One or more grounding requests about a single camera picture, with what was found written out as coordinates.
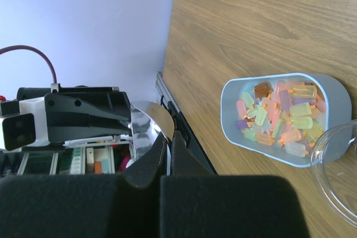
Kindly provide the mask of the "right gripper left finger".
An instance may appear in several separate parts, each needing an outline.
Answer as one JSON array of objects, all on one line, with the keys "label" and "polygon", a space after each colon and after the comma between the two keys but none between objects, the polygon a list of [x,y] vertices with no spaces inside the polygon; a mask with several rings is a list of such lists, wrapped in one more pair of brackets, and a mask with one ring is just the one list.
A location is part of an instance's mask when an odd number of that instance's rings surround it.
[{"label": "right gripper left finger", "polygon": [[167,142],[118,174],[1,179],[2,237],[157,237]]}]

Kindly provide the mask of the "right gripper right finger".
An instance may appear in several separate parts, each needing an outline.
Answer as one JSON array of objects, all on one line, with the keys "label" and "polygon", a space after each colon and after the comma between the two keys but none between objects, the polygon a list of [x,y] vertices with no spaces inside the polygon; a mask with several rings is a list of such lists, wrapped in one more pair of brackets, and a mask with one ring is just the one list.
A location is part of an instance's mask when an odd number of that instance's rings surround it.
[{"label": "right gripper right finger", "polygon": [[309,237],[297,193],[279,176],[211,174],[180,132],[160,182],[160,237]]}]

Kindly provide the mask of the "metal scoop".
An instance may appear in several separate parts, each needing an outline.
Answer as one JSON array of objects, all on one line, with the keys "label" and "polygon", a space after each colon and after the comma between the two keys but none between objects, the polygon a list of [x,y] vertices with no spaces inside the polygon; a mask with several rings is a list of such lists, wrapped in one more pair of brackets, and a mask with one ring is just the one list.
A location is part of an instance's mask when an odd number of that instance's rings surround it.
[{"label": "metal scoop", "polygon": [[132,156],[140,159],[162,134],[172,142],[175,125],[171,114],[160,104],[151,101],[131,103]]}]

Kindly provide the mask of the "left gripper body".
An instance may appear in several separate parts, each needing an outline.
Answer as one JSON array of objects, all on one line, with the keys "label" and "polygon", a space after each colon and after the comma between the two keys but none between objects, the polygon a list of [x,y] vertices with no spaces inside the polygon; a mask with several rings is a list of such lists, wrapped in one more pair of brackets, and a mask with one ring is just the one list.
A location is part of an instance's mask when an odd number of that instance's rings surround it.
[{"label": "left gripper body", "polygon": [[119,88],[76,86],[65,88],[60,85],[54,88],[19,88],[17,100],[29,100],[44,97],[48,101],[83,100],[83,101],[120,101]]}]

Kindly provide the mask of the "clear plastic cup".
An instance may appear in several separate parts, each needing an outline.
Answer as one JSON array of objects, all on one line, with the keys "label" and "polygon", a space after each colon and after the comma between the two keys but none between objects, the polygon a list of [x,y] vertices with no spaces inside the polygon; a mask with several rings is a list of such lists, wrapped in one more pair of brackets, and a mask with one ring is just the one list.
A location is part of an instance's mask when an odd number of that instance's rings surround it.
[{"label": "clear plastic cup", "polygon": [[318,138],[311,171],[330,208],[356,227],[356,120],[332,127]]}]

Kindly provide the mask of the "grey candy tray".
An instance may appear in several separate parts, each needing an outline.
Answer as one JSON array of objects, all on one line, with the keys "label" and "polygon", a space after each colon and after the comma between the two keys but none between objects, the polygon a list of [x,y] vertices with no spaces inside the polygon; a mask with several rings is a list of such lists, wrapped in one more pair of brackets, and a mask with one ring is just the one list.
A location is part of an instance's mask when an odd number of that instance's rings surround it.
[{"label": "grey candy tray", "polygon": [[352,103],[331,76],[290,73],[229,80],[220,99],[220,121],[234,145],[305,168],[317,140],[350,121]]}]

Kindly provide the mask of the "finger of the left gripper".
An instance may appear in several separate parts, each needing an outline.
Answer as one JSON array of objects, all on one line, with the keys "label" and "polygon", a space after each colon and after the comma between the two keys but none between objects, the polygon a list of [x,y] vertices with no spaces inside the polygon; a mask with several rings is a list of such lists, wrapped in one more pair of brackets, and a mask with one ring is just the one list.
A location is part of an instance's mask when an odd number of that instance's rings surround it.
[{"label": "finger of the left gripper", "polygon": [[131,106],[125,92],[49,93],[44,101],[50,143],[131,132]]}]

